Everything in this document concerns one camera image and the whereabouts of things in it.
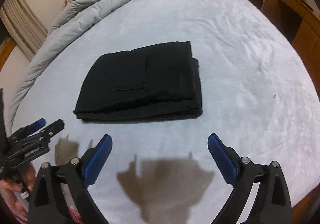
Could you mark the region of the person's left hand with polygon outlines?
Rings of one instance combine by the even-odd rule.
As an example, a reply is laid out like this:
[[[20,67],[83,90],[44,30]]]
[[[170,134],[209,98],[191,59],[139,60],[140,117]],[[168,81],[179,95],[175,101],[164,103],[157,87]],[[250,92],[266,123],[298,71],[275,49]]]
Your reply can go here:
[[[25,173],[25,180],[28,189],[32,191],[36,181],[36,171],[31,163],[29,164],[29,168]],[[21,184],[17,184],[11,178],[4,178],[3,180],[1,180],[1,192],[4,196],[4,200],[7,206],[19,223],[27,223],[28,212],[18,201],[17,197],[14,194],[14,192],[20,192],[22,187],[23,186]]]

